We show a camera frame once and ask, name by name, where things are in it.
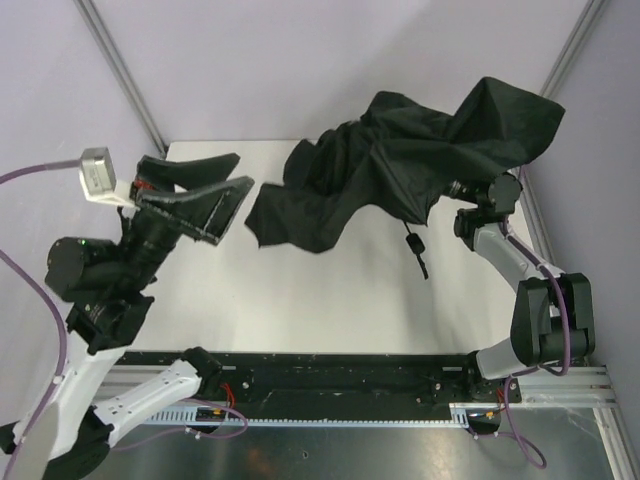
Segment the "black folding umbrella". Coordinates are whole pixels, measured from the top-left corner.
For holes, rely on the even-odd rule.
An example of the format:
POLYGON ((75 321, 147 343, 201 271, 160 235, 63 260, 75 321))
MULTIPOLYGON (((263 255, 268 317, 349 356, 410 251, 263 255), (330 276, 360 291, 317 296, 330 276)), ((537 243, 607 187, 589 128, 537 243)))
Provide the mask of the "black folding umbrella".
POLYGON ((262 185, 246 218, 262 247, 291 244, 319 254, 374 205, 409 224, 427 222, 442 197, 465 201, 461 235, 500 222, 522 187, 516 168, 551 145, 564 108, 493 77, 448 114, 390 91, 357 119, 302 140, 278 184, 262 185))

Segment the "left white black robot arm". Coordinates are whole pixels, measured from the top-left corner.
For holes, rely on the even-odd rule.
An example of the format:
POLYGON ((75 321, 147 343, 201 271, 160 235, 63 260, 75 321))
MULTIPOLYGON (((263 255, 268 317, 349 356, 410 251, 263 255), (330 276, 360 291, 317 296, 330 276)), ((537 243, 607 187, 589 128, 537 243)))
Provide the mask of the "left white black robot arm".
POLYGON ((134 213, 121 218, 118 241, 63 237, 49 250, 38 295, 47 305, 62 300, 70 311, 54 318, 59 352, 42 398, 1 429, 6 478, 80 479, 152 415, 219 390, 221 363, 193 347, 128 392, 95 398, 141 330, 153 304, 146 289, 178 241, 217 245, 227 233, 254 184, 233 176, 239 160, 234 153, 183 162, 145 156, 128 183, 116 178, 103 147, 51 164, 77 170, 88 201, 134 213))

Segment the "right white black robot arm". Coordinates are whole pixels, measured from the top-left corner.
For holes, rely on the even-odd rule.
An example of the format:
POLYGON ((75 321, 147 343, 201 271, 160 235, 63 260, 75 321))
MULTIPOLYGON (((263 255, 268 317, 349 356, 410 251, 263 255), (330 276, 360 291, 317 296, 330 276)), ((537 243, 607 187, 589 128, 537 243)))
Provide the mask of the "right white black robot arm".
POLYGON ((527 246, 509 224, 522 193, 510 173, 489 181, 454 181, 446 196, 473 203, 460 209, 454 234, 490 263, 515 293, 506 339, 475 353, 482 378, 504 379, 545 370, 568 373, 571 362, 596 346, 592 287, 582 273, 566 273, 527 246))

